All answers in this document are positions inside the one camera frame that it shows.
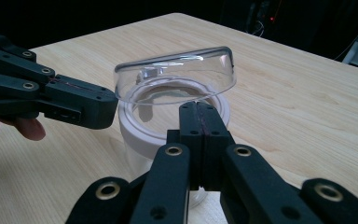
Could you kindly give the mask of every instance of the light wood surface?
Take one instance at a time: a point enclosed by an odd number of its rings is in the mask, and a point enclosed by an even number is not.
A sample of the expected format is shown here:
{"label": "light wood surface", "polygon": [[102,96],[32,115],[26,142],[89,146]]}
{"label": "light wood surface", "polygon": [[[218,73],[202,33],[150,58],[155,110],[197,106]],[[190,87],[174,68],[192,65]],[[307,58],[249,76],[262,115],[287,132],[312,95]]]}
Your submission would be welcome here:
{"label": "light wood surface", "polygon": [[[358,196],[358,68],[183,14],[34,52],[58,74],[113,90],[119,63],[219,46],[234,55],[238,81],[224,95],[236,142],[258,149],[288,183],[323,177]],[[99,131],[39,119],[48,133],[40,142],[1,127],[0,223],[63,223],[95,180],[131,179],[117,117]],[[192,209],[188,222],[225,223],[218,194]]]}

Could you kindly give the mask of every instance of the clear plastic container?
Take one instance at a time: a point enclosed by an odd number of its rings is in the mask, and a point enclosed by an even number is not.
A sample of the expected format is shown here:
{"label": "clear plastic container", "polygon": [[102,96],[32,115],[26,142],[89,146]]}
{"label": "clear plastic container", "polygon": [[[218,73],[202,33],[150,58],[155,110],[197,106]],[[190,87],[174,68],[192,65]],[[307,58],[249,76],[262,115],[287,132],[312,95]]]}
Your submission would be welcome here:
{"label": "clear plastic container", "polygon": [[[228,126],[229,106],[219,94],[235,84],[231,50],[226,47],[172,54],[115,69],[118,117],[133,178],[147,172],[167,130],[179,129],[179,106],[189,101],[213,105]],[[189,207],[206,196],[191,191]]]}
{"label": "clear plastic container", "polygon": [[232,52],[227,47],[161,56],[115,68],[119,100],[166,105],[209,98],[235,85]]}

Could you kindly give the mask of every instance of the transparent lid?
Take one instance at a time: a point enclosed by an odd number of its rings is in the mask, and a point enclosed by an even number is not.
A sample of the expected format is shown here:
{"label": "transparent lid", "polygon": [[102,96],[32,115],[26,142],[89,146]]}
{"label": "transparent lid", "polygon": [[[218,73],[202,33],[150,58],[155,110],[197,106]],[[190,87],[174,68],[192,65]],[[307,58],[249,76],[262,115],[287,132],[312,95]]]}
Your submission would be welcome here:
{"label": "transparent lid", "polygon": [[219,47],[176,53],[115,68],[119,100],[166,105],[202,100],[234,86],[231,49]]}

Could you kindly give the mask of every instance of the hand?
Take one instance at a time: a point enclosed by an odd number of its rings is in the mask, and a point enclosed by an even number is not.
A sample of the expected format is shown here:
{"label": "hand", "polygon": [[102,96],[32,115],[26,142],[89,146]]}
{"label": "hand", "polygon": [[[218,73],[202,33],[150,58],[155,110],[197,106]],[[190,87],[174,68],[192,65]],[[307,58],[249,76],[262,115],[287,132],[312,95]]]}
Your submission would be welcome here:
{"label": "hand", "polygon": [[0,119],[0,122],[14,126],[24,137],[30,140],[39,141],[46,135],[45,129],[37,119]]}

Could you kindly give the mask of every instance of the dark background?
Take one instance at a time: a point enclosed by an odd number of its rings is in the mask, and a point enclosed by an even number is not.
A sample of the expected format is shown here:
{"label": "dark background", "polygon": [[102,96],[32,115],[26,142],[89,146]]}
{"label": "dark background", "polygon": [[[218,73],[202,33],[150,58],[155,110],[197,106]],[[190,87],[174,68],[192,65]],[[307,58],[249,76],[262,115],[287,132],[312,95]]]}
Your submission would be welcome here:
{"label": "dark background", "polygon": [[0,0],[0,34],[31,49],[172,12],[338,61],[358,36],[358,0]]}

